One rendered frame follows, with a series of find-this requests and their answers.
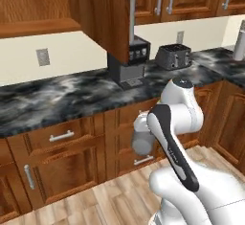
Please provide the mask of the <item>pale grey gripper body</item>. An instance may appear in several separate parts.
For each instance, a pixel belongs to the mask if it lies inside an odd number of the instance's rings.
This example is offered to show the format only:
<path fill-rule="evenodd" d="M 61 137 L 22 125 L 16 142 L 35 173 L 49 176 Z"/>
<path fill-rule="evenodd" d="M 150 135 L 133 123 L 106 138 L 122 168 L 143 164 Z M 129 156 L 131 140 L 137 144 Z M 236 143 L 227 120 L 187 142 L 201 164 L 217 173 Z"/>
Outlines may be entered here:
<path fill-rule="evenodd" d="M 132 148 L 138 155 L 145 156 L 153 149 L 154 141 L 155 137 L 150 131 L 134 131 L 132 136 Z"/>

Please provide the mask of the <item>wooden base cabinet door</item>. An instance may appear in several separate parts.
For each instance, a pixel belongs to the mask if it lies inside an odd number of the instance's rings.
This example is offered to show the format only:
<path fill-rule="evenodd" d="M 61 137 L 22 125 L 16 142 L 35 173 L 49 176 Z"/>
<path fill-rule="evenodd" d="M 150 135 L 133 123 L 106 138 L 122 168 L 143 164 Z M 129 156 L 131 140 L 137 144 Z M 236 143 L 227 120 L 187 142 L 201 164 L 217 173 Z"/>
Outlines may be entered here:
<path fill-rule="evenodd" d="M 223 81 L 215 113 L 214 149 L 245 175 L 245 89 Z"/>
<path fill-rule="evenodd" d="M 104 137 L 78 141 L 44 154 L 16 160 L 34 210 L 52 204 L 105 181 Z M 35 189 L 32 190 L 24 171 L 29 165 Z"/>
<path fill-rule="evenodd" d="M 16 164 L 0 166 L 0 224 L 31 210 Z"/>
<path fill-rule="evenodd" d="M 217 105 L 221 88 L 221 81 L 195 88 L 196 100 L 204 114 L 203 126 L 198 133 L 198 141 L 202 146 L 213 146 L 218 127 Z"/>

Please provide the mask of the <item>open wooden cabinet door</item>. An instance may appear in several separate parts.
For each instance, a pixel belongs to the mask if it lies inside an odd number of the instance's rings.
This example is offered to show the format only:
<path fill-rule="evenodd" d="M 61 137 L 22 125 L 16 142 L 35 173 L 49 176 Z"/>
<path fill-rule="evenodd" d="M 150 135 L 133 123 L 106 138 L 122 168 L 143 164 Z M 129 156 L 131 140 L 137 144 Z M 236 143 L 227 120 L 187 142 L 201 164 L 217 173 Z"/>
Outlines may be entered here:
<path fill-rule="evenodd" d="M 121 63 L 128 62 L 130 0 L 78 0 L 82 31 Z"/>

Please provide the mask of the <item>wooden drawer front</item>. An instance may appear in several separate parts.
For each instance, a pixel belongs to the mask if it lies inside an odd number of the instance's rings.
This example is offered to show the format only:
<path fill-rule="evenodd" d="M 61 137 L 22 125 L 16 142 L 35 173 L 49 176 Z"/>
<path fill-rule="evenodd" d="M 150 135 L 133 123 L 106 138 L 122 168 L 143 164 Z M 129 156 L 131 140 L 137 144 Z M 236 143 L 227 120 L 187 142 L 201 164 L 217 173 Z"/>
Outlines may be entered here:
<path fill-rule="evenodd" d="M 51 151 L 69 145 L 72 141 L 80 138 L 89 138 L 92 135 L 92 118 L 76 119 L 69 122 L 55 124 L 48 127 L 39 128 L 25 134 L 25 144 L 31 154 L 44 151 Z M 50 136 L 65 134 L 67 130 L 75 132 L 73 137 L 50 142 Z"/>
<path fill-rule="evenodd" d="M 151 99 L 130 104 L 117 110 L 117 133 L 119 141 L 124 147 L 130 147 L 132 134 L 134 131 L 133 123 L 140 112 L 149 110 L 158 99 Z"/>
<path fill-rule="evenodd" d="M 142 160 L 147 155 L 154 156 L 154 159 L 148 162 L 145 162 L 143 164 L 140 164 L 138 166 L 134 166 L 134 160 Z M 154 162 L 157 162 L 161 159 L 164 159 L 166 155 L 164 154 L 162 148 L 160 147 L 160 144 L 155 141 L 153 144 L 153 149 L 149 154 L 145 156 L 138 155 L 132 147 L 125 147 L 123 149 L 119 150 L 119 153 L 116 157 L 116 163 L 115 163 L 115 171 L 117 176 L 124 175 L 126 173 L 129 173 L 133 170 L 145 167 L 146 165 L 150 165 Z"/>

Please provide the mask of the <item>dark grey coffee machine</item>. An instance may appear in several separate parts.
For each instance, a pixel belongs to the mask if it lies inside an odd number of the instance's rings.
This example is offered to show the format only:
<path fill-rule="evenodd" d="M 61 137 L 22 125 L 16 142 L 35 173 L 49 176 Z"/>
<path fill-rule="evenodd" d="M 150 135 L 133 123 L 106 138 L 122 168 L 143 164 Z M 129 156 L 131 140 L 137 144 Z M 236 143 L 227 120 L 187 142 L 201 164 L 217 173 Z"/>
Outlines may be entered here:
<path fill-rule="evenodd" d="M 149 61 L 149 55 L 150 43 L 135 35 L 133 43 L 129 45 L 127 63 L 120 63 L 107 54 L 107 68 L 111 79 L 124 90 L 144 86 L 145 65 Z"/>

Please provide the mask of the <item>dark grey toaster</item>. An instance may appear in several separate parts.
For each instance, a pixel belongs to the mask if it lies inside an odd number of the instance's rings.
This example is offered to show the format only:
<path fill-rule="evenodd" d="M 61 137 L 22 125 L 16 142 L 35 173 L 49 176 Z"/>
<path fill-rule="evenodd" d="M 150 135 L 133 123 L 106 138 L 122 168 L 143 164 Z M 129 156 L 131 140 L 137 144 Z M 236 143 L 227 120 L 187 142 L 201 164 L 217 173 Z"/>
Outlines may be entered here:
<path fill-rule="evenodd" d="M 192 64 L 191 48 L 175 43 L 160 46 L 155 57 L 155 63 L 167 71 L 188 68 Z"/>

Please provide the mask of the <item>silver cylinder canister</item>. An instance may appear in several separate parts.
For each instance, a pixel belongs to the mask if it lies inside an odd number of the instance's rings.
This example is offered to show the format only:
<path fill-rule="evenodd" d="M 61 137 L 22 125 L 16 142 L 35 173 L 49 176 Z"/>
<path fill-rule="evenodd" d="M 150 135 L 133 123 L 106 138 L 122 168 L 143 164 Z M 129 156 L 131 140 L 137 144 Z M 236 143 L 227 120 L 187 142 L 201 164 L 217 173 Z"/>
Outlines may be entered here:
<path fill-rule="evenodd" d="M 245 19 L 241 22 L 237 41 L 234 45 L 233 59 L 241 61 L 245 55 Z"/>

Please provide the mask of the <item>open wooden wall cabinet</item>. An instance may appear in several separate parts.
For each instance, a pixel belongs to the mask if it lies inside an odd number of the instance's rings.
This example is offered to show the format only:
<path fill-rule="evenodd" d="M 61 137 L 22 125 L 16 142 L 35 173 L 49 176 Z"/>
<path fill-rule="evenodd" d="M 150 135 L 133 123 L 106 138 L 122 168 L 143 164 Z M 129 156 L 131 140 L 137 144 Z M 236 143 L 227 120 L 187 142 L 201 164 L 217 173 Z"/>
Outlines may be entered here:
<path fill-rule="evenodd" d="M 79 30 L 78 0 L 0 0 L 0 38 Z"/>

